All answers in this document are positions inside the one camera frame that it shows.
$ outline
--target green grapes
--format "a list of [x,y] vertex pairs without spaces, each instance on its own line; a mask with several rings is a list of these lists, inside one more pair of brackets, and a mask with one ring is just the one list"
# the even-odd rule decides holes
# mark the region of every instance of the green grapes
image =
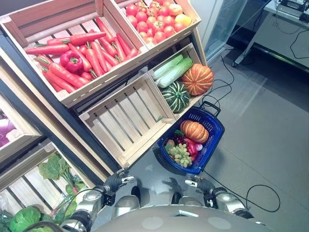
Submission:
[[186,144],[178,144],[177,146],[170,148],[169,153],[174,157],[174,161],[180,166],[186,168],[192,165]]

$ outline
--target basket handle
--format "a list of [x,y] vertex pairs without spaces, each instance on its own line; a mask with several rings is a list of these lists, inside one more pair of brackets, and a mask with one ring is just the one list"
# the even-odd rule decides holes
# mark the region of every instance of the basket handle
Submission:
[[220,114],[220,112],[221,112],[221,109],[220,109],[218,106],[216,106],[215,104],[212,104],[212,103],[209,102],[209,101],[203,101],[202,104],[200,105],[200,108],[205,110],[204,105],[209,105],[209,106],[211,106],[212,108],[215,108],[215,109],[217,110],[217,112],[216,112],[215,114],[212,114],[212,113],[209,112],[209,113],[212,114],[214,117],[217,117],[217,116]]

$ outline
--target green striped squash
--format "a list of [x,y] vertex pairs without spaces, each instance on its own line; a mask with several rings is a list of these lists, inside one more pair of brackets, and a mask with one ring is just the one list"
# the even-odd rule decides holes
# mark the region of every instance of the green striped squash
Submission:
[[179,81],[173,82],[161,93],[174,113],[180,113],[189,104],[190,95],[187,88]]

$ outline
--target pumpkin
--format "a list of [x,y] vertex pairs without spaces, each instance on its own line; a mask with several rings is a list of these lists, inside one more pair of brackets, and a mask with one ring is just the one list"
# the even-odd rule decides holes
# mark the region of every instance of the pumpkin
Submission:
[[208,66],[194,64],[181,78],[188,92],[193,95],[206,93],[213,83],[213,73]]
[[185,85],[179,81],[173,82],[161,93],[174,113],[180,113],[189,104],[190,95]]
[[185,137],[191,139],[197,144],[203,144],[208,139],[208,131],[202,124],[191,120],[185,120],[180,124],[180,130]]

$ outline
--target wooden display shelf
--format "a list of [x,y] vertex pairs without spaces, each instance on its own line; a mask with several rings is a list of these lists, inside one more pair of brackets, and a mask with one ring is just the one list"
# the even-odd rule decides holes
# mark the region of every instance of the wooden display shelf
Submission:
[[[192,7],[190,0],[170,0],[172,3],[176,3],[182,6],[183,13],[189,16],[192,19],[191,25],[183,29],[182,31],[174,34],[173,36],[165,39],[164,41],[156,44],[155,46],[146,44],[142,37],[139,35],[137,30],[133,27],[133,25],[128,21],[126,17],[126,7],[131,3],[139,2],[140,0],[104,0],[104,4],[108,7],[112,15],[114,15],[117,22],[121,25],[121,27],[128,31],[128,36],[130,38],[138,39],[141,43],[143,43],[150,51],[163,51],[167,47],[172,46],[178,41],[190,35],[194,32],[194,29],[200,23],[201,19]],[[152,2],[152,0],[144,1],[148,6]]]
[[[99,16],[113,35],[120,33],[127,44],[135,47],[140,53],[114,69],[91,81],[87,85],[69,94],[66,90],[56,92],[42,75],[34,55],[27,55],[24,49],[31,48],[35,43],[45,43],[53,37],[67,37],[70,34],[85,33],[91,29],[99,31],[94,18]],[[111,82],[120,78],[124,73],[138,67],[140,62],[151,59],[155,54],[146,53],[148,49],[137,38],[129,37],[130,33],[123,30],[103,4],[103,0],[54,0],[39,3],[28,8],[0,17],[0,25],[12,39],[18,50],[37,72],[48,88],[65,106],[72,107],[91,94],[104,88]],[[51,56],[59,62],[59,56]]]
[[[0,78],[1,76],[4,76],[4,73],[1,71],[0,67]],[[41,134],[37,132],[27,121],[25,121],[23,117],[9,103],[5,96],[1,94],[0,109],[4,112],[6,117],[15,127],[15,129],[6,134],[9,142],[0,147],[0,162],[3,162],[22,148],[38,139]]]
[[45,140],[30,151],[27,158],[0,174],[0,192],[9,200],[13,213],[22,209],[20,203],[24,206],[39,204],[45,213],[50,213],[51,208],[55,209],[58,206],[62,193],[66,193],[68,183],[62,177],[55,181],[43,180],[38,168],[40,163],[46,162],[48,156],[56,151],[70,165],[72,175],[78,175],[89,188],[94,187],[94,184],[74,167],[50,140]]
[[135,162],[175,122],[148,73],[80,118],[122,167]]

